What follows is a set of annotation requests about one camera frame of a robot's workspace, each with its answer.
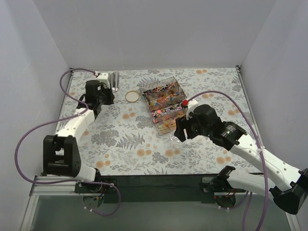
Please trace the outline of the clear plastic jar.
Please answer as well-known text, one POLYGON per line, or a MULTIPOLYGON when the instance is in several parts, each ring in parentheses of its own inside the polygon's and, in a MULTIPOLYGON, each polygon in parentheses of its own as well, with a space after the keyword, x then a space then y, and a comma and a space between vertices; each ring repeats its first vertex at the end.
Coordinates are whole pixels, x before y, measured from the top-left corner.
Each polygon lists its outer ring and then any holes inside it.
POLYGON ((171 140, 171 144, 172 144, 172 146, 173 147, 182 147, 183 146, 183 142, 181 142, 176 136, 174 136, 174 135, 171 135, 171 137, 170 137, 170 140, 171 140))

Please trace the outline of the silver metal scoop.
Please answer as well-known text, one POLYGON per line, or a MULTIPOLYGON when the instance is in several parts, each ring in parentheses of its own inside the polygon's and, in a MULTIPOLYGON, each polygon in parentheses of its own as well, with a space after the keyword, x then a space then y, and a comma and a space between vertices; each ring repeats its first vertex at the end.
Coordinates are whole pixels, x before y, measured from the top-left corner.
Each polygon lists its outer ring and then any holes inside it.
POLYGON ((119 90, 119 72, 114 71, 109 74, 109 83, 112 91, 117 92, 119 90))

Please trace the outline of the clear acrylic candy organizer box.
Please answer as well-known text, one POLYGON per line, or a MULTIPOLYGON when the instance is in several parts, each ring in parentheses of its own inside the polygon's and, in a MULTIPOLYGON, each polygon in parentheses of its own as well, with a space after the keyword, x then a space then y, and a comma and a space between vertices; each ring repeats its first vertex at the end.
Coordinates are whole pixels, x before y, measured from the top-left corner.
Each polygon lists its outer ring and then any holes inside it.
POLYGON ((182 102, 187 98, 175 77, 140 85, 140 93, 159 135, 176 128, 176 119, 186 115, 182 102))

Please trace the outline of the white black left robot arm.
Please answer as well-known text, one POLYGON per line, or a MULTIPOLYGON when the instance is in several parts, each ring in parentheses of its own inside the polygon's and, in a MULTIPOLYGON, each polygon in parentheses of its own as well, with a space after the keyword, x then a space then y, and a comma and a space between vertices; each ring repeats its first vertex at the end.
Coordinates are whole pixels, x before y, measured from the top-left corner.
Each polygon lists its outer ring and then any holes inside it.
POLYGON ((114 95, 108 80, 88 80, 85 93, 79 98, 75 117, 54 135, 43 140, 43 172, 47 175, 67 176, 86 182, 93 193, 102 188, 98 171, 82 164, 78 141, 94 122, 103 105, 112 105, 114 95))

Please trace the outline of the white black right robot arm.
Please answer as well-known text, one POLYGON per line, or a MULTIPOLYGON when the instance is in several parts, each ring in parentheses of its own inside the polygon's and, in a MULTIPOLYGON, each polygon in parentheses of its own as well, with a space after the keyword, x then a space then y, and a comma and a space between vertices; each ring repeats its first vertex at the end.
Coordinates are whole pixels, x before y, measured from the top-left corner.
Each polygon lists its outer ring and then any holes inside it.
POLYGON ((300 170, 280 160, 257 142, 240 126, 222 121, 214 108, 196 100, 181 104, 186 115, 176 119, 174 135, 184 142, 197 136, 209 138, 245 159, 262 175, 240 173, 235 167, 224 167, 211 181, 204 183, 208 191, 222 192, 243 189, 267 196, 281 210, 296 215, 308 196, 308 170, 300 170))

